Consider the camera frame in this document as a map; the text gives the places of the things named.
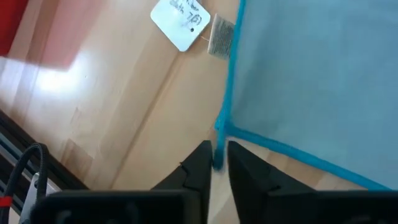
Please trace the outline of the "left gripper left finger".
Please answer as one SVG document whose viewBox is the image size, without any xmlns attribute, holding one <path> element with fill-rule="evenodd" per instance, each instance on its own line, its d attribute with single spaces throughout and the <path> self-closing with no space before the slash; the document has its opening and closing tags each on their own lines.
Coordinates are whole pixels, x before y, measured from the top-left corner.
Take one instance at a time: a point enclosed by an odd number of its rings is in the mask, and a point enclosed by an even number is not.
<svg viewBox="0 0 398 224">
<path fill-rule="evenodd" d="M 201 224 L 207 224 L 210 204 L 212 146 L 202 141 L 195 150 L 152 190 L 190 190 L 199 194 Z"/>
</svg>

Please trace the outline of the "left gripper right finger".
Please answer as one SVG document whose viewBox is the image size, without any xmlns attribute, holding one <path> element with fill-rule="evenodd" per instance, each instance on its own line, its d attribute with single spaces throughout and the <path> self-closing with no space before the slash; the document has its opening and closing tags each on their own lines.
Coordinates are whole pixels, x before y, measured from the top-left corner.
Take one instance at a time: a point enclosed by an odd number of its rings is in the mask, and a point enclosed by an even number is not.
<svg viewBox="0 0 398 224">
<path fill-rule="evenodd" d="M 241 224 L 314 224 L 314 190 L 235 141 L 228 143 L 228 172 Z"/>
</svg>

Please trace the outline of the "light blue microfiber towel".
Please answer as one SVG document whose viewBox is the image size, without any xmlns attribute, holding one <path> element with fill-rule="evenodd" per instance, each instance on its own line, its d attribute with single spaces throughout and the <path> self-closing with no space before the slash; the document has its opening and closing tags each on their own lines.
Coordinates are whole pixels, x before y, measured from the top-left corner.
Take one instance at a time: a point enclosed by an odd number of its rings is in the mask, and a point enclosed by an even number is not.
<svg viewBox="0 0 398 224">
<path fill-rule="evenodd" d="M 216 127 L 398 190 L 398 0 L 240 0 Z"/>
</svg>

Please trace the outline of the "handwritten white paper tag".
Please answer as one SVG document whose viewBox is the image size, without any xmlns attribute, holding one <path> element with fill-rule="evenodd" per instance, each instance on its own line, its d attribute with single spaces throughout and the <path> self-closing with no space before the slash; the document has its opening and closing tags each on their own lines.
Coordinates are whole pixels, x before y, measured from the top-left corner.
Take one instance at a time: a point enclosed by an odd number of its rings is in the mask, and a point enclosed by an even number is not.
<svg viewBox="0 0 398 224">
<path fill-rule="evenodd" d="M 210 23 L 197 0 L 159 0 L 150 18 L 180 52 L 186 52 Z"/>
</svg>

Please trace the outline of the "pink plastic bin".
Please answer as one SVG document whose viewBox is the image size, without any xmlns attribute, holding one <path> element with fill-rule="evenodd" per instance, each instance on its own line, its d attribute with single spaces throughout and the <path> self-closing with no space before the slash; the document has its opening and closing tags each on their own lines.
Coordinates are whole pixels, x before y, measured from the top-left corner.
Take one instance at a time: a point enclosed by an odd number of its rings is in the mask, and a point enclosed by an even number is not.
<svg viewBox="0 0 398 224">
<path fill-rule="evenodd" d="M 6 56 L 29 0 L 0 0 L 0 56 Z"/>
</svg>

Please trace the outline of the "black aluminium table frame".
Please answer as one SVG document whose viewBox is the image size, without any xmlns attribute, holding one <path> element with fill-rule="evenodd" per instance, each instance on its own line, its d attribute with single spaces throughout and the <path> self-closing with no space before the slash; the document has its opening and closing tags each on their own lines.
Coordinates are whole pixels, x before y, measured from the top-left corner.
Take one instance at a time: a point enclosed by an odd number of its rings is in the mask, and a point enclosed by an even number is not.
<svg viewBox="0 0 398 224">
<path fill-rule="evenodd" d="M 29 136 L 17 123 L 15 123 L 6 113 L 0 110 L 0 196 L 4 194 L 6 184 L 16 162 L 20 159 L 23 152 L 35 140 Z M 48 175 L 49 179 L 62 190 L 83 190 L 87 186 L 74 174 L 72 174 L 61 162 L 52 155 L 48 156 Z M 13 203 L 11 208 L 20 214 L 24 205 L 29 185 L 33 175 L 39 171 L 40 155 L 35 153 L 24 169 L 22 177 L 19 179 L 14 191 Z"/>
</svg>

